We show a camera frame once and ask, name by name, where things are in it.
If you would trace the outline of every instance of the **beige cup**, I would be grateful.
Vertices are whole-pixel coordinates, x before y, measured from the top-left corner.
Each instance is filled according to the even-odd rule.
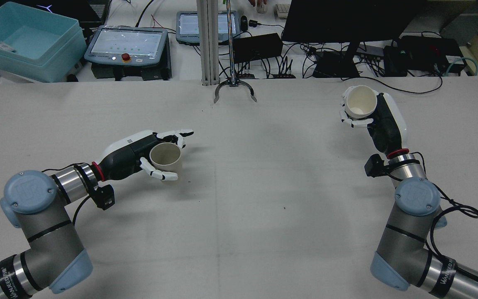
[[[150,150],[150,163],[163,172],[175,172],[178,180],[162,182],[171,184],[180,181],[182,176],[182,153],[178,145],[170,142],[157,144]]]
[[[377,106],[377,95],[366,85],[352,86],[343,95],[344,111],[352,119],[362,119],[372,114]]]

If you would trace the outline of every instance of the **white table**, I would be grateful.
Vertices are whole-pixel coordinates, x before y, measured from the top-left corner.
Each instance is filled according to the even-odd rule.
[[[415,91],[437,81],[385,79]],[[0,85],[0,198],[22,170],[90,163],[144,129],[195,131],[180,185],[139,172],[112,182],[109,210],[85,204],[76,229],[93,273],[34,298],[431,298],[414,286],[396,291],[368,270],[393,188],[364,174],[377,151],[365,130],[340,122],[340,95],[358,84],[389,92],[429,179],[478,208],[478,78],[444,78],[424,96],[364,79],[251,84],[258,103],[243,87],[224,87],[213,104],[214,87],[199,80]],[[448,221],[438,247],[478,270],[478,220],[453,213]],[[27,248],[0,209],[0,260]]]

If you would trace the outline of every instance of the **turquoise storage box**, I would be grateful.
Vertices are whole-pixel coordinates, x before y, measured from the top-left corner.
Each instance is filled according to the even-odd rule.
[[[61,81],[84,56],[78,21],[7,2],[0,7],[0,69],[41,82]]]

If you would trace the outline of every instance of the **black stripe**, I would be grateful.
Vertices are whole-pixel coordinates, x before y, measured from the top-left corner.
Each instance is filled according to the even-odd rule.
[[[66,220],[64,221],[63,223],[59,223],[57,225],[53,225],[51,227],[49,227],[48,229],[45,229],[43,231],[40,231],[39,233],[37,233],[36,235],[30,237],[30,238],[27,238],[27,241],[30,243],[38,238],[42,238],[43,236],[47,235],[48,233],[51,233],[52,231],[56,231],[57,229],[61,228],[61,227],[64,227],[66,225],[69,225],[71,224],[71,220]]]
[[[398,233],[401,233],[402,235],[405,235],[405,236],[407,236],[407,237],[413,238],[414,240],[417,240],[417,241],[420,241],[420,242],[422,242],[422,243],[425,243],[425,239],[424,239],[424,238],[421,238],[421,237],[419,237],[419,236],[417,236],[417,235],[414,235],[413,233],[409,233],[408,231],[403,230],[403,229],[400,229],[399,227],[395,227],[395,226],[392,226],[392,225],[389,225],[389,224],[387,224],[385,227],[388,228],[388,229],[391,229],[391,230],[393,230],[393,231],[396,231],[396,232],[398,232]]]
[[[425,263],[425,269],[423,270],[422,276],[419,278],[419,281],[415,286],[417,288],[421,287],[423,282],[425,281],[425,277],[427,277],[427,273],[429,273],[429,268],[431,267],[431,261],[433,259],[433,254],[430,251],[427,251],[427,262]]]
[[[22,252],[20,254],[20,261],[21,261],[21,267],[23,267],[23,272],[25,272],[25,276],[27,277],[27,280],[29,280],[29,284],[31,284],[36,291],[43,290],[44,288],[41,288],[35,282],[34,278],[32,278],[31,272],[29,271],[29,267],[27,267],[27,262],[25,261],[25,252]]]
[[[55,184],[59,187],[59,190],[62,193],[62,195],[64,196],[64,199],[66,199],[66,202],[68,204],[70,204],[71,203],[70,197],[69,197],[68,193],[66,193],[66,191],[64,189],[64,186],[60,182],[59,178],[57,178],[54,174],[51,176],[51,178],[53,179],[53,181],[55,181]]]
[[[10,299],[28,299],[32,296],[27,294],[14,269],[14,257],[7,257],[0,261],[0,288],[1,291]]]
[[[438,275],[438,280],[433,289],[429,292],[429,294],[438,298],[444,298],[447,295],[457,273],[457,261],[450,257],[444,257],[441,262],[440,275]]]

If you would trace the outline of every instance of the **black device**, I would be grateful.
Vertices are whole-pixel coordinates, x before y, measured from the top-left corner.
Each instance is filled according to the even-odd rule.
[[[281,56],[283,42],[277,33],[237,38],[233,42],[235,63]]]
[[[383,53],[385,76],[407,76],[407,53],[403,49],[385,46]]]
[[[294,0],[281,39],[285,42],[349,42],[344,55],[323,54],[325,74],[351,78],[360,42],[397,39],[426,0]]]
[[[449,65],[451,73],[460,74],[467,66],[456,40],[451,38],[403,36],[399,42],[400,49],[407,55],[407,68],[435,72],[436,68],[443,74]]]
[[[239,23],[239,27],[241,28],[241,32],[248,31],[248,18],[246,15],[241,16],[241,22]]]
[[[6,2],[16,2],[71,17],[78,20],[82,29],[89,30],[105,24],[112,0],[0,0],[0,6]]]

